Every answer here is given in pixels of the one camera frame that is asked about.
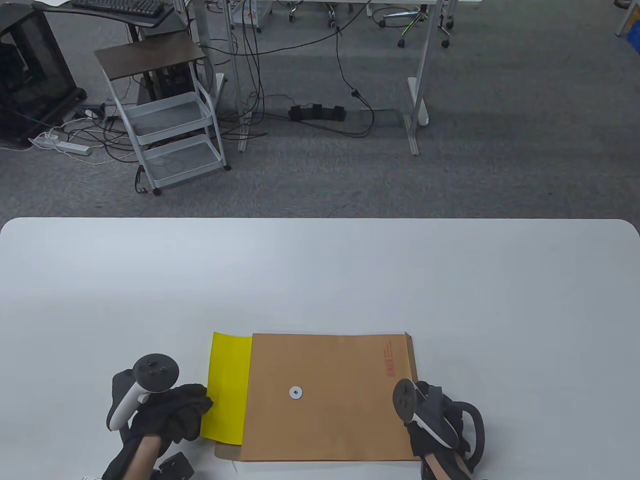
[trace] white desk frame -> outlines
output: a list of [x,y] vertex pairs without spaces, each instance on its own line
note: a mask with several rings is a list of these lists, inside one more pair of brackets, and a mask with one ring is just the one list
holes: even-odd
[[[447,11],[445,13],[446,20],[454,20],[454,16],[456,13],[456,9],[458,7],[459,2],[464,3],[479,3],[482,0],[449,0],[447,3]],[[305,0],[305,2],[319,2],[323,3],[323,0]],[[365,0],[332,0],[332,3],[366,3]],[[371,16],[371,3],[381,3],[379,1],[369,2],[367,4],[367,15]],[[427,35],[424,42],[424,47],[422,49],[422,55],[420,57],[420,62],[418,65],[417,75],[415,77],[408,77],[407,83],[409,86],[409,92],[411,95],[411,100],[413,104],[413,109],[410,114],[404,114],[404,127],[406,129],[407,138],[409,140],[409,148],[413,155],[419,155],[418,144],[415,139],[415,134],[418,128],[418,125],[425,127],[429,124],[429,113],[427,111],[427,107],[424,103],[424,95],[427,90],[427,80],[429,76],[429,64],[431,62],[431,51],[434,48],[435,38],[438,31],[438,23],[440,20],[439,12],[442,10],[442,6],[445,3],[445,0],[387,0],[384,2],[385,4],[400,4],[400,5],[435,5],[432,13],[429,15],[429,23],[427,27]],[[208,39],[209,36],[209,28],[207,26],[206,21],[206,13],[207,9],[205,7],[204,0],[192,0],[193,4],[193,13],[196,19],[196,26],[198,28],[198,37],[201,41],[201,44],[204,46],[210,46],[208,44],[208,40],[204,40],[204,38]],[[222,2],[223,6],[223,16],[225,18],[225,27],[227,29],[227,41],[229,51],[233,50],[233,41],[231,37],[231,21],[229,15],[229,9],[227,2]],[[242,96],[240,91],[240,83],[238,80],[238,69],[236,63],[236,57],[231,55],[231,67],[235,80],[235,88],[236,88],[236,108],[238,112],[238,117],[242,118],[242,122],[247,124],[251,118],[251,112],[244,111],[242,105]],[[249,135],[249,125],[244,125],[240,129],[240,141],[238,142],[238,151],[244,152],[246,149],[246,142]]]

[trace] black computer case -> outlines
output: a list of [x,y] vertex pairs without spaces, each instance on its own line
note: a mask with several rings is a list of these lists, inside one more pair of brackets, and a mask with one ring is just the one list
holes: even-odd
[[44,14],[0,4],[0,138],[30,145],[85,98]]

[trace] power strip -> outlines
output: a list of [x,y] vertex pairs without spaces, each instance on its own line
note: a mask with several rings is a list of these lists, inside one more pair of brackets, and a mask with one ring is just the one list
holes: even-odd
[[33,140],[38,147],[46,148],[47,150],[57,150],[60,152],[67,152],[69,154],[87,156],[90,154],[90,148],[86,145],[80,145],[78,143],[71,143],[68,141],[58,141],[58,135],[47,136]]

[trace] desk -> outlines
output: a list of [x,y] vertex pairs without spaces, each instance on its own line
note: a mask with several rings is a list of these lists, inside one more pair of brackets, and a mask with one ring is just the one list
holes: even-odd
[[[209,59],[209,64],[210,64],[209,65],[210,71],[207,71],[207,69],[205,68],[205,76],[206,76],[205,84],[213,84],[213,82],[215,82],[216,92],[213,98],[214,106],[215,106],[218,103],[218,99],[220,97],[220,91],[222,90],[222,86],[225,82],[225,75],[223,73],[219,73],[219,74],[216,73],[215,66],[214,66],[216,61],[213,58],[212,51],[209,48],[206,48],[206,47],[211,47],[211,41],[209,40],[210,36],[209,36],[207,23],[206,21],[202,22],[203,11],[205,10],[204,0],[195,0],[194,3],[196,4],[195,12],[198,15],[198,19],[196,22],[198,32],[201,35],[200,38],[203,39],[202,45],[205,47],[204,53]],[[136,26],[143,27],[143,28],[157,28],[162,24],[162,22],[164,22],[169,17],[169,15],[173,14],[175,11],[175,8],[173,7],[172,4],[165,2],[164,10],[162,11],[162,13],[158,17],[152,19],[149,17],[142,17],[141,15],[128,15],[125,13],[103,12],[100,10],[91,10],[88,8],[78,8],[71,5],[71,0],[57,7],[53,7],[38,1],[34,1],[32,5],[33,5],[33,8],[37,10],[42,10],[44,12],[74,13],[76,15],[91,15],[93,17],[102,17],[109,20],[115,20],[117,22],[124,22],[127,24],[127,27],[129,29],[129,34],[131,35],[131,40],[133,42],[137,42],[140,39],[138,36],[138,31],[135,28]],[[152,85],[151,77],[149,76],[148,72],[143,73],[143,77],[144,77],[146,86]],[[148,91],[150,100],[155,100],[156,96],[153,91],[153,88],[147,88],[147,91]]]
[[[449,2],[447,3],[447,11],[445,13],[445,16],[447,17],[447,19],[449,20],[453,20],[454,19],[454,14],[457,8],[457,5],[459,2],[464,2],[464,3],[479,3],[482,0],[449,0]],[[305,0],[305,3],[309,3],[309,2],[320,2],[320,3],[325,3],[326,0]],[[365,4],[367,7],[367,14],[369,14],[370,10],[368,9],[368,7],[371,5],[371,3],[380,3],[380,0],[377,1],[372,1],[372,0],[332,0],[331,3],[361,3],[361,4]],[[389,4],[389,5],[435,5],[435,7],[433,8],[432,12],[442,12],[442,6],[445,3],[444,0],[387,0],[384,2],[385,4]],[[206,10],[204,8],[204,0],[193,0],[193,5],[194,5],[194,16],[196,18],[196,24],[198,25],[198,28],[200,28],[201,24],[206,24],[206,21],[204,19],[204,15],[206,13]],[[223,13],[224,13],[224,18],[225,18],[225,26],[227,29],[227,42],[228,42],[228,48],[229,51],[232,52],[233,50],[233,41],[232,41],[232,37],[231,37],[231,23],[230,23],[230,17],[229,17],[229,8],[226,2],[222,2],[223,5]],[[427,88],[427,79],[428,79],[428,75],[429,75],[429,63],[431,61],[431,50],[433,48],[433,44],[435,42],[435,38],[436,38],[436,34],[438,31],[438,23],[439,23],[439,14],[438,15],[430,15],[429,16],[429,22],[428,22],[428,27],[427,27],[427,35],[426,35],[426,39],[424,42],[424,47],[422,49],[422,55],[420,56],[420,62],[418,65],[418,71],[417,71],[417,75],[415,77],[408,77],[407,78],[407,83],[409,86],[409,92],[411,94],[411,99],[413,102],[413,109],[410,115],[404,115],[403,116],[403,120],[404,120],[404,126],[406,129],[406,133],[407,133],[407,138],[409,140],[409,147],[411,149],[411,153],[413,155],[418,155],[419,154],[419,150],[418,150],[418,144],[416,142],[415,139],[415,133],[417,130],[417,126],[418,124],[420,124],[421,126],[427,126],[427,124],[429,123],[429,114],[427,112],[427,108],[426,105],[424,103],[424,94],[426,93],[426,88]],[[198,37],[199,38],[203,38],[203,34],[198,32]],[[251,118],[250,116],[250,112],[244,112],[243,108],[242,108],[242,101],[241,101],[241,94],[240,94],[240,84],[239,81],[237,80],[238,78],[238,69],[237,69],[237,63],[236,63],[236,57],[235,56],[231,56],[231,65],[232,65],[232,71],[234,74],[234,77],[236,79],[236,106],[238,109],[238,115],[242,118],[244,115],[244,122],[248,123],[249,119]],[[244,126],[240,131],[241,134],[244,136],[244,138],[246,139],[246,137],[248,136],[248,131],[249,127],[248,126]],[[244,151],[244,148],[246,146],[246,140],[241,140],[238,144],[238,150],[239,151]]]
[[[18,219],[0,233],[3,477],[99,476],[111,377],[207,379],[214,330],[413,336],[486,424],[477,479],[635,478],[640,240],[618,220]],[[236,463],[193,480],[419,480],[416,463]]]

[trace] white vr controller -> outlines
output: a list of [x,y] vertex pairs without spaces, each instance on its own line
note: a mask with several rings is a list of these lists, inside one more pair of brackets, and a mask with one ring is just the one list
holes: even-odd
[[107,428],[116,431],[128,426],[129,419],[149,395],[169,390],[179,374],[175,360],[162,353],[145,355],[132,369],[116,373],[113,376],[113,403],[107,414]]

